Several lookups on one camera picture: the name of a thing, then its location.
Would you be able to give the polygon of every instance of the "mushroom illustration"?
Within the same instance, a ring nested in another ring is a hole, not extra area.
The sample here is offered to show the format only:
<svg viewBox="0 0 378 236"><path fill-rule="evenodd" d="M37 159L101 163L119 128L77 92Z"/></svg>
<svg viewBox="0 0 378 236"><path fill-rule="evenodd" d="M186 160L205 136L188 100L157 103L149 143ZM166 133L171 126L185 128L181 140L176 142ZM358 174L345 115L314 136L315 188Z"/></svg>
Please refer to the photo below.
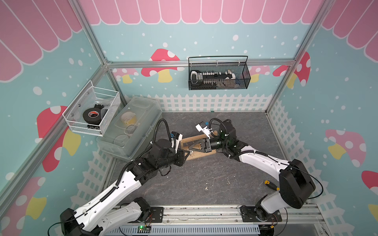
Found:
<svg viewBox="0 0 378 236"><path fill-rule="evenodd" d="M149 61L179 61L180 59L171 51L167 49L158 49L156 50ZM172 81L172 76L169 73L169 70L173 69L176 71L183 71L184 67L162 67L162 68L143 68L142 75L146 77L153 76L158 73L159 78L158 82L160 83L169 83Z"/></svg>
<svg viewBox="0 0 378 236"><path fill-rule="evenodd" d="M280 66L275 71L273 71L273 75L276 77L282 76L286 73L287 69L288 69L288 66L286 65ZM301 61L297 65L297 68L295 69L294 73L290 76L286 84L287 87L293 89L296 78L299 79L299 82L301 83L302 86L305 86L308 81L308 77L310 76L310 70L311 70L310 55L308 54L308 52L305 52Z"/></svg>
<svg viewBox="0 0 378 236"><path fill-rule="evenodd" d="M356 132L343 130L326 130L324 139L326 142L331 140L335 144L329 146L328 150L332 156L339 160L342 155L348 153L352 164L359 167L365 161L366 144L364 138Z"/></svg>
<svg viewBox="0 0 378 236"><path fill-rule="evenodd" d="M1 219L3 236L19 236L22 232L25 216L38 219L46 206L47 198L33 197L45 183L45 177L33 177L26 184L16 201Z"/></svg>
<svg viewBox="0 0 378 236"><path fill-rule="evenodd" d="M36 142L42 140L42 138L48 133L51 127L55 124L58 118L62 115L66 106L53 106L43 110L37 117L37 129L39 138ZM68 153L73 156L79 148L81 142L81 136L73 133L68 127L55 142L53 148L46 155L42 161L43 169L46 172L51 172L59 164L60 157L62 155L62 148L66 148Z"/></svg>
<svg viewBox="0 0 378 236"><path fill-rule="evenodd" d="M366 187L378 195L378 173L365 170L362 172L361 178Z"/></svg>
<svg viewBox="0 0 378 236"><path fill-rule="evenodd" d="M121 81L123 83L132 83L133 80L130 78L130 75L138 76L139 73L134 68L118 68L113 69L113 74L116 77L117 81Z"/></svg>
<svg viewBox="0 0 378 236"><path fill-rule="evenodd" d="M369 204L367 207L374 216L375 220L378 221L378 205Z"/></svg>
<svg viewBox="0 0 378 236"><path fill-rule="evenodd" d="M270 68L269 66L251 66L249 68L249 74L251 75L250 83L255 83L259 80L259 75L269 75Z"/></svg>

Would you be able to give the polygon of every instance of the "clear plastic container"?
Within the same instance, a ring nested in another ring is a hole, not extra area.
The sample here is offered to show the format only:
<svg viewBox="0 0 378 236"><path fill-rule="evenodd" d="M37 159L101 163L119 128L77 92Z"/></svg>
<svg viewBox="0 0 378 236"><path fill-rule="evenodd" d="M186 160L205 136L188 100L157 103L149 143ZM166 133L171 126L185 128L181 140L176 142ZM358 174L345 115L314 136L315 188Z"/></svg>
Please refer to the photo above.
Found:
<svg viewBox="0 0 378 236"><path fill-rule="evenodd" d="M161 118L157 101L134 97L111 121L103 137L97 137L102 151L130 161L145 150Z"/></svg>

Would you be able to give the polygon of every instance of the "wire mesh basket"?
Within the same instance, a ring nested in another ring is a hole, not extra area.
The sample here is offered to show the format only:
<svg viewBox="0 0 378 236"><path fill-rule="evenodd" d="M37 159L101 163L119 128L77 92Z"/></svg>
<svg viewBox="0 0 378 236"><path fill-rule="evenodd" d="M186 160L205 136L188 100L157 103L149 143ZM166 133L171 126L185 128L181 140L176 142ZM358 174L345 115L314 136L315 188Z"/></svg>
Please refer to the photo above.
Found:
<svg viewBox="0 0 378 236"><path fill-rule="evenodd" d="M247 89L248 56L189 57L189 90Z"/></svg>
<svg viewBox="0 0 378 236"><path fill-rule="evenodd" d="M73 132L103 136L120 103L117 91L94 87L92 81L89 81L63 112L63 117ZM89 124L84 120L83 114L99 104L106 106L107 111L98 125Z"/></svg>

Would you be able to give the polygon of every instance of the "wooden board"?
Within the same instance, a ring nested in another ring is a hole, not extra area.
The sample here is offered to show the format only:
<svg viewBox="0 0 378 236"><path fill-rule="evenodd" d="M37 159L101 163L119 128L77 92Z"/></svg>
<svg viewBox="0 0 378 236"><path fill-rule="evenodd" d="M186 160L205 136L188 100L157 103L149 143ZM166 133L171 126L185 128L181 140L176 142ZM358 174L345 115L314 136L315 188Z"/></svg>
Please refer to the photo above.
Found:
<svg viewBox="0 0 378 236"><path fill-rule="evenodd" d="M185 138L185 139L182 139L180 141L180 144L181 144L181 149L182 150L187 150L189 151L189 147L194 144L197 140L200 140L200 139L204 139L204 138L207 138L206 134L201 134L201 135L197 135L197 136L193 136L193 137L189 137L189 138ZM194 148L197 148L199 149L200 148L200 144L198 144L198 146L194 146ZM186 160L193 160L193 159L197 159L197 158L200 158L200 157L204 157L204 156L209 156L209 155L213 155L215 154L216 151L215 150L212 150L211 152L209 153L201 153L199 151L194 151L192 152L188 158Z"/></svg>

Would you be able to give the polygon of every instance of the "screwdriver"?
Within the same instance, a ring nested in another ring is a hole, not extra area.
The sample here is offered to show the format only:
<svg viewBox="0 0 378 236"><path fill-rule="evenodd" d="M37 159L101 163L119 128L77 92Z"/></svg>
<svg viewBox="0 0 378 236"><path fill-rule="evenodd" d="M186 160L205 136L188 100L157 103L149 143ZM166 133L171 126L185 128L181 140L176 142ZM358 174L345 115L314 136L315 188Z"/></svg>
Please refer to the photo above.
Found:
<svg viewBox="0 0 378 236"><path fill-rule="evenodd" d="M271 183L270 181L268 180L265 180L264 182L266 184L266 186L268 186L270 189L273 189L273 190L280 190L279 187L277 187L274 183Z"/></svg>

